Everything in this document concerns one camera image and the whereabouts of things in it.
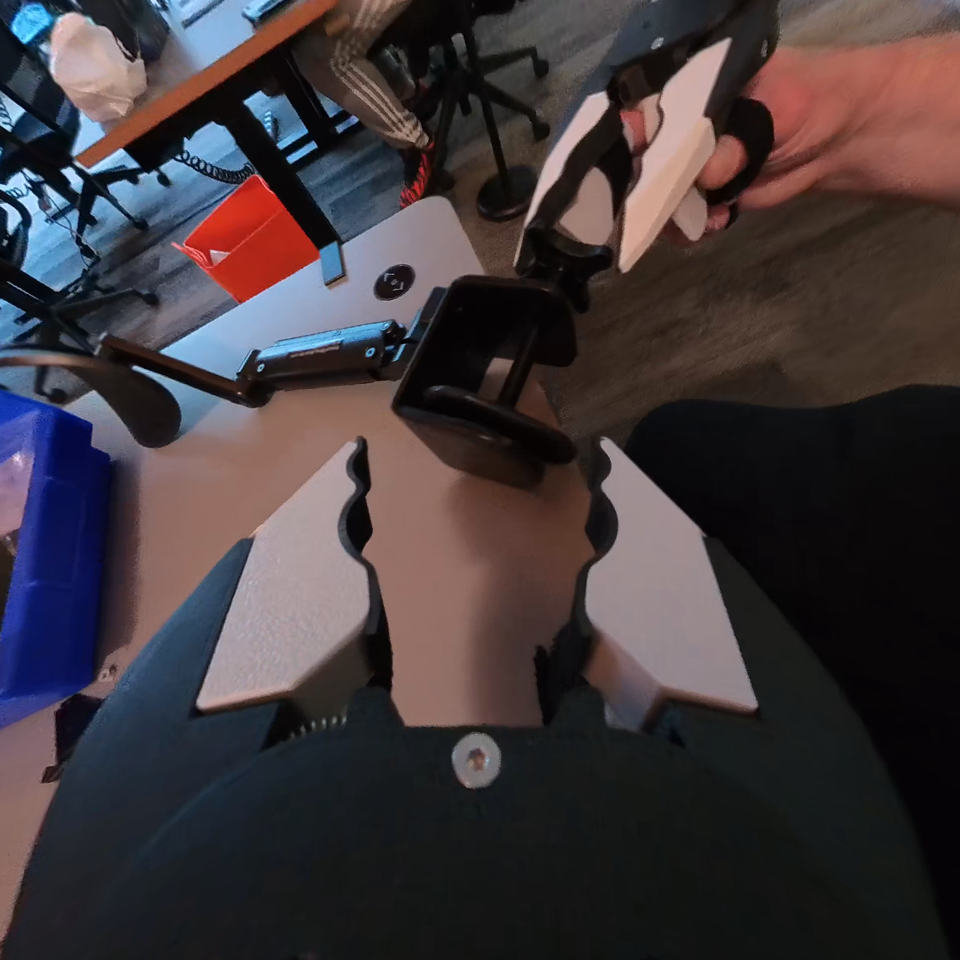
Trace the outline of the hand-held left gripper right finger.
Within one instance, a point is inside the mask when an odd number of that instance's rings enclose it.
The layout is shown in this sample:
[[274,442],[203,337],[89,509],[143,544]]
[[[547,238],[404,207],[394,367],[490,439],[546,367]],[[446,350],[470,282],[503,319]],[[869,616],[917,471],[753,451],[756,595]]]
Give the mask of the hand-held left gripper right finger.
[[665,707],[759,709],[701,529],[610,438],[595,447],[573,623],[582,676],[615,726],[651,729]]

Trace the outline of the person's right hand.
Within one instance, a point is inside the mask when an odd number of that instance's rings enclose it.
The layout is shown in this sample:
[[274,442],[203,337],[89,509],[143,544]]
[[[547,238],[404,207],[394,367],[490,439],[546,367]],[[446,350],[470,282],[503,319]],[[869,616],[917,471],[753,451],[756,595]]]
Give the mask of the person's right hand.
[[748,92],[771,115],[771,151],[752,182],[739,188],[735,181],[749,163],[746,144],[721,137],[698,179],[704,193],[725,196],[710,206],[706,231],[725,229],[735,208],[768,209],[811,189],[875,190],[887,138],[882,97],[900,59],[897,49],[779,48]]

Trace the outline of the black wheeled office chair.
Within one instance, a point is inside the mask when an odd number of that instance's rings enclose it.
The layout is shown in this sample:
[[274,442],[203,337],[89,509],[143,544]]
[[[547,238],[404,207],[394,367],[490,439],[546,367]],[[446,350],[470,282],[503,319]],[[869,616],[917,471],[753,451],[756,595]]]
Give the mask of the black wheeled office chair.
[[412,2],[369,48],[369,59],[386,49],[395,49],[404,55],[412,77],[431,78],[426,87],[426,103],[429,118],[438,112],[433,128],[438,145],[449,136],[455,114],[470,115],[472,100],[480,101],[482,96],[491,104],[524,116],[534,140],[544,140],[549,134],[548,123],[533,106],[488,80],[489,75],[525,60],[530,62],[535,78],[546,78],[549,63],[538,49],[526,46],[496,54],[477,54],[475,60],[470,59],[467,51],[468,42],[475,42],[474,25],[478,19],[504,17],[516,5],[515,1]]

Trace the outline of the person's right forearm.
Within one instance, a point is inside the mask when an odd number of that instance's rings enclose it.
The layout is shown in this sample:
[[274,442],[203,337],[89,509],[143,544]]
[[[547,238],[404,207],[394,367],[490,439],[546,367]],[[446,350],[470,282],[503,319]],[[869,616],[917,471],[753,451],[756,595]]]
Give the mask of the person's right forearm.
[[944,33],[903,47],[897,88],[903,103],[910,169],[919,196],[959,203],[959,36]]

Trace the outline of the black desk clamp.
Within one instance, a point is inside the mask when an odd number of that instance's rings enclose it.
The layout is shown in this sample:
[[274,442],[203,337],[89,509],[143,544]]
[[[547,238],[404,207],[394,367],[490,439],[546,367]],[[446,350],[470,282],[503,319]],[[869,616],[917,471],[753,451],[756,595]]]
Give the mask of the black desk clamp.
[[532,490],[549,466],[575,457],[573,441],[518,403],[534,366],[567,368],[578,355],[574,312],[608,270],[608,246],[535,224],[521,277],[463,275],[426,311],[421,338],[391,409],[440,462],[464,474]]

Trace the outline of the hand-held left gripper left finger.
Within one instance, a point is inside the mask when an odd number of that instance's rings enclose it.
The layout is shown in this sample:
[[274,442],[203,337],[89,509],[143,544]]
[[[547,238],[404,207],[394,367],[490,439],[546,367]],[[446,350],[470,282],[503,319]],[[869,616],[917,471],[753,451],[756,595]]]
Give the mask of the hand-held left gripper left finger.
[[201,714],[267,704],[303,735],[345,724],[358,690],[389,686],[369,448],[342,446],[253,532],[197,695]]

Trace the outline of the blue plastic bin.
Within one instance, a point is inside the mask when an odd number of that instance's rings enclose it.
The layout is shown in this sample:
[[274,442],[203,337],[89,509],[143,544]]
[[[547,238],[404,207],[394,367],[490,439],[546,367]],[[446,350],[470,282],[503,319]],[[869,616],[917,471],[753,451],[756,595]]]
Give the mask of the blue plastic bin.
[[1,727],[94,678],[113,485],[92,426],[2,391]]

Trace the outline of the black pole stand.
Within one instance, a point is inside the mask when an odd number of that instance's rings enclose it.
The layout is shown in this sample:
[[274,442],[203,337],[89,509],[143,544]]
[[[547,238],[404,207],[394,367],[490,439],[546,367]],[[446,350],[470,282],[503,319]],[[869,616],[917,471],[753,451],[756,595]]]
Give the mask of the black pole stand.
[[491,100],[491,85],[482,76],[478,48],[474,36],[470,4],[452,3],[463,39],[467,75],[474,84],[481,106],[486,135],[495,163],[495,173],[481,186],[476,200],[477,211],[489,222],[503,223],[521,217],[529,209],[536,178],[526,166],[509,166],[503,151],[498,124]]

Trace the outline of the wooden office desk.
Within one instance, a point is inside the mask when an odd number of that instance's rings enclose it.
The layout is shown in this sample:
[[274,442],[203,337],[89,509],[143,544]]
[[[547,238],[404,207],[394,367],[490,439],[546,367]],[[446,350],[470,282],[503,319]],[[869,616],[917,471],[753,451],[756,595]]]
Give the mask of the wooden office desk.
[[311,24],[338,21],[337,3],[290,2],[259,27],[244,18],[246,5],[221,2],[189,27],[174,18],[161,57],[147,71],[145,93],[125,117],[98,129],[78,150],[76,162],[90,169],[121,150],[131,152],[141,140],[167,146],[215,123],[322,249],[340,242],[336,229],[247,100],[264,87],[276,87],[319,155],[338,143],[337,123],[348,115],[327,114],[289,50]]

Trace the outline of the black mesh office chair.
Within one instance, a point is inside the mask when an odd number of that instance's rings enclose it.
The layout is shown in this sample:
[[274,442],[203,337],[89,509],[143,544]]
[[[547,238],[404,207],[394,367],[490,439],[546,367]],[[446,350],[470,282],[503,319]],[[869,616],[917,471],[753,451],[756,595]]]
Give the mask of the black mesh office chair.
[[108,202],[140,231],[149,223],[133,214],[114,197],[111,187],[137,185],[149,175],[140,167],[115,165],[99,172],[80,166],[74,156],[81,114],[54,81],[40,56],[24,45],[6,26],[1,29],[2,95],[20,109],[11,126],[2,127],[1,182],[18,175],[35,175],[38,182],[78,213],[78,233],[97,224],[94,203]]

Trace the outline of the white plastic bag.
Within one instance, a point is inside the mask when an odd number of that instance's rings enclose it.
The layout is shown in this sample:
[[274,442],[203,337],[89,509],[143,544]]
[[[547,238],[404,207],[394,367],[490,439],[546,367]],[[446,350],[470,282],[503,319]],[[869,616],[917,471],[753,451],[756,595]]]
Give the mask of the white plastic bag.
[[148,87],[142,57],[129,58],[111,30],[78,12],[55,20],[49,69],[71,104],[100,125],[128,116]]

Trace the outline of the orange plastic bin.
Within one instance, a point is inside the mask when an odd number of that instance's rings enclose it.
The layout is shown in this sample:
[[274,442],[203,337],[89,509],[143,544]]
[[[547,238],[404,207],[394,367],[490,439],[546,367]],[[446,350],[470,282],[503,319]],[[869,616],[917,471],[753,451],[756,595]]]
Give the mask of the orange plastic bin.
[[320,257],[259,174],[238,185],[174,248],[238,304]]

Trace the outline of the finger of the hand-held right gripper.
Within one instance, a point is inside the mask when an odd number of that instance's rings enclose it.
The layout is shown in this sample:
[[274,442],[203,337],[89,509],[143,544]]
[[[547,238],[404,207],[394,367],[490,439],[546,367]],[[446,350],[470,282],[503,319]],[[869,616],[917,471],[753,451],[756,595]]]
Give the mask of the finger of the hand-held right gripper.
[[632,140],[621,108],[607,91],[586,95],[543,163],[514,254],[535,261],[536,233],[558,234],[583,247],[608,247],[629,265],[625,202],[634,184]]
[[697,181],[716,145],[706,109],[731,44],[730,38],[723,38],[695,54],[658,97],[658,128],[642,152],[639,176],[620,209],[621,273],[639,262],[669,221],[675,221],[690,242],[698,241],[706,230],[709,207]]

